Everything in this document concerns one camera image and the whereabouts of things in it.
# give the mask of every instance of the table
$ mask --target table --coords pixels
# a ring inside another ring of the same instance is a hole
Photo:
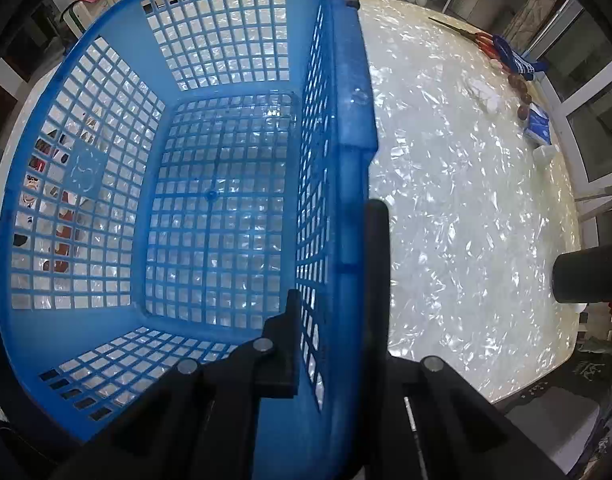
[[[380,136],[371,195],[391,215],[389,350],[439,355],[499,399],[576,341],[579,316],[550,290],[555,257],[580,248],[563,157],[535,165],[506,77],[428,17],[467,24],[397,0],[360,3]],[[496,116],[469,79],[500,96]]]

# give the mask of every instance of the black cylinder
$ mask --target black cylinder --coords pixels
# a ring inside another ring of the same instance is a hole
[[[612,244],[560,254],[552,268],[559,303],[612,301]]]

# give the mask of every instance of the glass door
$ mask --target glass door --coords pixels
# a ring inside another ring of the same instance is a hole
[[[538,81],[552,111],[574,195],[599,194],[612,186],[611,43],[592,17],[569,0],[527,54],[550,65]],[[578,211],[583,215],[610,198],[577,202]],[[583,221],[580,228],[586,247],[611,243],[612,211]]]

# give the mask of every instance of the screw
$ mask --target screw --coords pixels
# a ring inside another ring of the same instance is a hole
[[[258,352],[268,352],[273,348],[273,342],[265,337],[260,337],[253,341],[253,348]]]
[[[177,364],[177,371],[184,375],[190,375],[197,370],[197,361],[184,359]]]
[[[439,370],[444,368],[444,361],[442,361],[436,355],[430,355],[426,357],[422,361],[422,364],[426,367],[427,370],[430,370],[431,372],[438,372]]]

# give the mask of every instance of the brown fruit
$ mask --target brown fruit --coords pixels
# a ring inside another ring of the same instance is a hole
[[[521,105],[518,109],[517,109],[517,117],[519,118],[520,121],[525,121],[526,119],[528,119],[528,113],[529,113],[529,107],[526,105]]]
[[[508,84],[517,88],[517,83],[519,83],[519,74],[508,74]]]

